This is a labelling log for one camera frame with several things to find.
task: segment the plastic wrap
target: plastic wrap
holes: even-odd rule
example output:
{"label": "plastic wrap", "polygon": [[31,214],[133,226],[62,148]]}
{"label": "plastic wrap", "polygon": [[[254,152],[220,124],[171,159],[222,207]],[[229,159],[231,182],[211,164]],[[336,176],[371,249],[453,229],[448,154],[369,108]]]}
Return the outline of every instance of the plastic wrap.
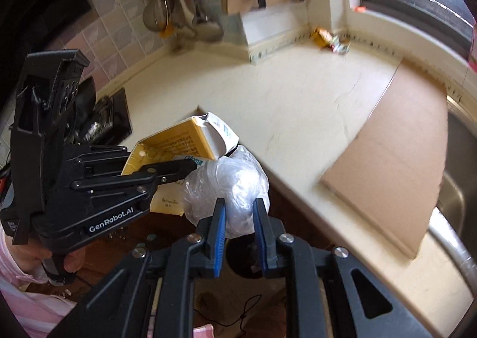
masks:
{"label": "plastic wrap", "polygon": [[267,212],[270,207],[268,178],[244,146],[238,146],[228,158],[209,161],[191,172],[183,187],[185,216],[194,225],[213,214],[217,198],[225,199],[227,238],[254,232],[252,205],[256,198],[263,198]]}

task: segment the white countertop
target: white countertop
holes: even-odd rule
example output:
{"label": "white countertop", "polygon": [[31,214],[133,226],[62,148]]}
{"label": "white countertop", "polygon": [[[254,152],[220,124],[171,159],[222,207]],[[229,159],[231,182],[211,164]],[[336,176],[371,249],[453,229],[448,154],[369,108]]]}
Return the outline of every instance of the white countertop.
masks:
{"label": "white countertop", "polygon": [[348,247],[435,334],[448,336],[472,302],[454,264],[427,234],[410,261],[353,209],[319,185],[354,139],[399,64],[353,44],[345,56],[295,45],[257,66],[198,50],[168,55],[124,87],[141,138],[199,106],[222,118],[274,183],[334,243]]}

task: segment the metal bolt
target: metal bolt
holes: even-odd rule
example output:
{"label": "metal bolt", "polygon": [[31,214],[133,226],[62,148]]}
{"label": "metal bolt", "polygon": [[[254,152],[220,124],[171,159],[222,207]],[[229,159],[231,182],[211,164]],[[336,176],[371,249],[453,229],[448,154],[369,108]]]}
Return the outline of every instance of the metal bolt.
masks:
{"label": "metal bolt", "polygon": [[132,255],[133,255],[133,257],[135,257],[137,259],[142,259],[147,255],[147,250],[144,249],[144,248],[141,248],[141,247],[135,248],[133,250]]}
{"label": "metal bolt", "polygon": [[187,236],[187,241],[189,241],[191,244],[198,244],[202,241],[202,236],[197,233],[192,233]]}
{"label": "metal bolt", "polygon": [[341,257],[342,259],[345,259],[350,255],[348,250],[342,246],[335,248],[333,253],[335,254],[335,256]]}
{"label": "metal bolt", "polygon": [[279,240],[283,243],[291,244],[295,238],[291,234],[282,233],[279,237]]}

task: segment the window frame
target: window frame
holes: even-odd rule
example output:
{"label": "window frame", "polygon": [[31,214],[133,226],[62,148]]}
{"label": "window frame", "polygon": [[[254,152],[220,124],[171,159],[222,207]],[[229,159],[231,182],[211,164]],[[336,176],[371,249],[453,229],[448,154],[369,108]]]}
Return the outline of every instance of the window frame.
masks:
{"label": "window frame", "polygon": [[360,0],[361,5],[410,24],[468,59],[472,42],[442,20],[399,0]]}

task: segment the sink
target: sink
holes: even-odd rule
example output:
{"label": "sink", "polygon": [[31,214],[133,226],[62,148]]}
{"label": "sink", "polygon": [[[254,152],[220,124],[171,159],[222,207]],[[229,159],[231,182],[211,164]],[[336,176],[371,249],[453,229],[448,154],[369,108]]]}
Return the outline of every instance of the sink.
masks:
{"label": "sink", "polygon": [[429,231],[477,294],[477,122],[450,97],[447,157]]}

